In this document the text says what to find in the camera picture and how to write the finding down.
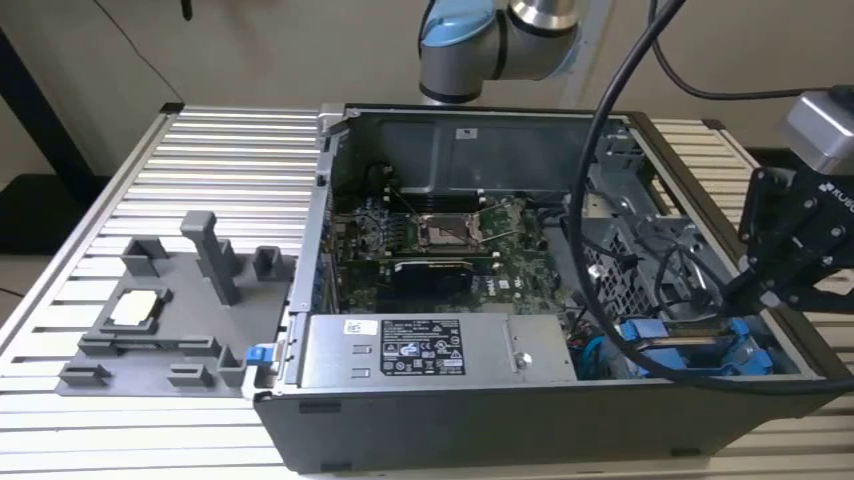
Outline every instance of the blue drive bracket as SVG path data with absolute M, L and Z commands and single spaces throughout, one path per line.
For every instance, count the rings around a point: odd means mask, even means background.
M 632 342 L 644 338 L 670 337 L 667 324 L 660 319 L 632 319 L 620 325 L 623 338 Z M 755 339 L 750 335 L 747 323 L 740 318 L 730 320 L 730 335 L 720 337 L 720 344 L 704 347 L 683 347 L 650 349 L 643 352 L 651 360 L 674 370 L 686 370 L 696 375 L 706 376 L 727 376 L 727 375 L 768 375 L 772 372 L 772 361 L 768 353 L 759 347 Z M 695 368 L 688 364 L 683 355 L 690 355 L 692 348 L 712 348 L 719 350 L 716 354 L 720 357 L 718 367 Z M 648 376 L 648 371 L 640 368 L 634 362 L 626 360 L 630 370 L 640 377 Z

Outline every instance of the wall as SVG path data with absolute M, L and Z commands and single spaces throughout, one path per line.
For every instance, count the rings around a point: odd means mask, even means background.
M 52 172 L 36 144 L 0 98 L 0 189 L 21 173 Z
M 598 61 L 580 95 L 584 108 L 595 108 L 644 26 L 646 1 L 612 0 L 612 4 Z M 851 25 L 850 0 L 690 0 L 663 33 L 662 48 L 686 81 L 707 90 L 854 83 Z M 650 54 L 618 106 L 658 117 L 716 118 L 742 143 L 760 146 L 779 144 L 774 125 L 791 100 L 695 99 L 670 83 Z
M 591 75 L 488 85 L 483 103 L 595 106 L 640 33 L 646 1 L 591 1 L 612 4 Z M 188 103 L 420 100 L 415 33 L 426 1 L 196 0 L 189 23 L 176 0 L 103 4 Z M 663 44 L 683 76 L 710 89 L 854 82 L 854 62 L 839 53 L 853 20 L 850 0 L 691 0 Z M 172 93 L 89 0 L 0 0 L 0 26 L 93 168 L 111 172 Z M 575 89 L 578 103 L 564 95 Z M 696 100 L 646 61 L 619 106 L 654 116 L 719 118 L 744 143 L 763 145 L 778 143 L 771 127 L 789 104 Z
M 316 107 L 420 102 L 424 1 L 103 0 L 187 103 Z M 175 97 L 88 0 L 0 0 L 16 45 L 93 167 L 111 171 Z M 506 83 L 484 102 L 550 106 L 563 82 Z

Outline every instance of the blue latch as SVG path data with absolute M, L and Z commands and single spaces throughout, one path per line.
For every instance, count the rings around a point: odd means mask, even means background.
M 272 365 L 273 348 L 256 345 L 245 351 L 245 364 L 248 366 L 268 367 Z

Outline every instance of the blue cable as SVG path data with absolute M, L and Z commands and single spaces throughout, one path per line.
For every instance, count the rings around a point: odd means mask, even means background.
M 584 351 L 582 352 L 582 359 L 579 361 L 579 365 L 582 367 L 580 368 L 580 377 L 582 378 L 587 378 L 587 370 L 588 370 L 588 366 L 590 366 L 590 363 L 588 363 L 590 362 L 590 357 L 592 356 L 592 351 L 602 344 L 602 340 L 604 340 L 604 337 L 602 335 L 599 335 L 592 340 L 590 340 L 590 342 L 587 342 L 587 346 L 584 347 Z

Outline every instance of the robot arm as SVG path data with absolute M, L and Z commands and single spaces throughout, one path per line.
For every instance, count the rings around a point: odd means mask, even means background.
M 568 68 L 575 0 L 438 0 L 420 32 L 420 90 L 428 103 L 463 104 L 486 80 L 540 80 Z
M 854 293 L 815 284 L 854 267 L 854 89 L 805 93 L 781 130 L 803 163 L 752 173 L 738 231 L 747 251 L 724 308 L 850 313 Z

